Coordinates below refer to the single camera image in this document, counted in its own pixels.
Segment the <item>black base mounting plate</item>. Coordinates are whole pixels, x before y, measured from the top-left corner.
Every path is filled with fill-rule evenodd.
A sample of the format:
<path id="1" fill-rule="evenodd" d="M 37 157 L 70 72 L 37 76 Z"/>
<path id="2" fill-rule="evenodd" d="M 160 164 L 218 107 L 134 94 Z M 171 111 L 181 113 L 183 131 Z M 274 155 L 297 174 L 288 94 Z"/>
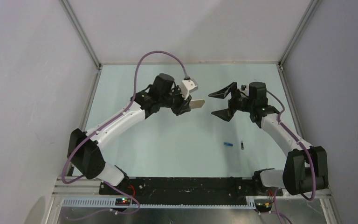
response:
<path id="1" fill-rule="evenodd" d="M 247 205 L 247 197 L 277 190 L 240 177 L 131 177 L 117 189 L 144 205 Z"/>

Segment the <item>beige remote control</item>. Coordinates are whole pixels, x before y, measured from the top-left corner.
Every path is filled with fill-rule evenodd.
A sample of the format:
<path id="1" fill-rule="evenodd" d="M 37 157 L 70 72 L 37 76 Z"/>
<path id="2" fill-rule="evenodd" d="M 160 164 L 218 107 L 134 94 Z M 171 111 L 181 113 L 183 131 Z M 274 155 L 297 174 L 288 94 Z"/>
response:
<path id="1" fill-rule="evenodd" d="M 199 109 L 203 107 L 204 103 L 204 99 L 191 100 L 189 106 L 191 109 Z"/>

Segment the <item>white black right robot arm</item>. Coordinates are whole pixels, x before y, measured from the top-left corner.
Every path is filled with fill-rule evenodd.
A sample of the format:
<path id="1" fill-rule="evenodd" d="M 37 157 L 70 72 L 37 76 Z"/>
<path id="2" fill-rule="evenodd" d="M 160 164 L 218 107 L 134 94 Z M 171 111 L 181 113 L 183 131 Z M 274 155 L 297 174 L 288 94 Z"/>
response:
<path id="1" fill-rule="evenodd" d="M 282 120 L 281 111 L 268 103 L 268 91 L 263 82 L 251 82 L 237 87 L 232 82 L 223 89 L 210 93 L 209 97 L 225 99 L 228 108 L 211 114 L 229 122 L 237 111 L 249 113 L 251 122 L 266 132 L 286 156 L 283 169 L 262 169 L 255 171 L 252 188 L 258 195 L 264 195 L 271 187 L 287 190 L 291 195 L 301 195 L 312 201 L 316 191 L 329 186 L 327 153 L 322 146 L 313 146 L 294 133 Z"/>

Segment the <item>blue battery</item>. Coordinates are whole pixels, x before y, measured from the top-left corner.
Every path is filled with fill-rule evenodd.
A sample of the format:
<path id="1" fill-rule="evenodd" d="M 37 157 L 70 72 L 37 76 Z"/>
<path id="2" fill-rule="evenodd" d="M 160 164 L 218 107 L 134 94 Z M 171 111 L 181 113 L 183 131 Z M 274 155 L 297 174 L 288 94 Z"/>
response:
<path id="1" fill-rule="evenodd" d="M 232 143 L 224 142 L 223 144 L 224 144 L 225 146 L 233 147 L 233 144 L 232 144 Z"/>

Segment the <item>left controller board with LEDs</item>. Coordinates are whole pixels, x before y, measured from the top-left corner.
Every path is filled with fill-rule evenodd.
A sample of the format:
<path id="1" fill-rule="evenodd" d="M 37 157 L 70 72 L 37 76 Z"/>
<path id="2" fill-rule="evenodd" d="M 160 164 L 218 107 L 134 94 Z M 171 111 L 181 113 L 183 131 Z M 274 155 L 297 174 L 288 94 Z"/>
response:
<path id="1" fill-rule="evenodd" d="M 115 206 L 130 206 L 132 204 L 131 198 L 116 198 L 115 199 Z"/>

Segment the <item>controller board with leds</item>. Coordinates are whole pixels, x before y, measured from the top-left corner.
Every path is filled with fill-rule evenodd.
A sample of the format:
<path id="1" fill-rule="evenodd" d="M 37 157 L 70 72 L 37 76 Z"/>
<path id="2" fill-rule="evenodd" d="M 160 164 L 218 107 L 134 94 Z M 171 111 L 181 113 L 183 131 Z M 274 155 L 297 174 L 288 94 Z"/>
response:
<path id="1" fill-rule="evenodd" d="M 257 213 L 271 213 L 272 210 L 272 203 L 256 203 L 255 204 L 255 211 Z"/>
<path id="2" fill-rule="evenodd" d="M 115 206 L 130 206 L 132 204 L 131 198 L 116 198 L 115 199 Z"/>

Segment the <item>right controller board with LEDs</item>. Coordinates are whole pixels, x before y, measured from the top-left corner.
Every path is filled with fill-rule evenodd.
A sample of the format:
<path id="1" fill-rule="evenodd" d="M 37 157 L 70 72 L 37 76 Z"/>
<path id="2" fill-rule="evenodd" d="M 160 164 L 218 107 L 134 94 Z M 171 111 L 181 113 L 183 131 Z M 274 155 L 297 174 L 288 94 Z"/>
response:
<path id="1" fill-rule="evenodd" d="M 272 210 L 272 203 L 256 203 L 255 204 L 255 211 L 257 213 L 271 213 Z"/>

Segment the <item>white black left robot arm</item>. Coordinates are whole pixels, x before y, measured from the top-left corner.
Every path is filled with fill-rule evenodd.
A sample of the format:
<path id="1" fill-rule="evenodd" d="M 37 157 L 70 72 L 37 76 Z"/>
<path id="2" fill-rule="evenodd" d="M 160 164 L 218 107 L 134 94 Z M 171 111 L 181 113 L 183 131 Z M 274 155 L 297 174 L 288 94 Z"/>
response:
<path id="1" fill-rule="evenodd" d="M 191 78 L 176 84 L 172 76 L 159 74 L 152 84 L 137 92 L 122 110 L 108 120 L 87 131 L 79 128 L 72 131 L 69 161 L 81 172 L 81 177 L 108 182 L 113 191 L 124 194 L 129 188 L 126 173 L 107 163 L 101 150 L 115 137 L 161 108 L 169 108 L 177 116 L 190 112 L 191 93 L 197 89 L 198 84 Z"/>

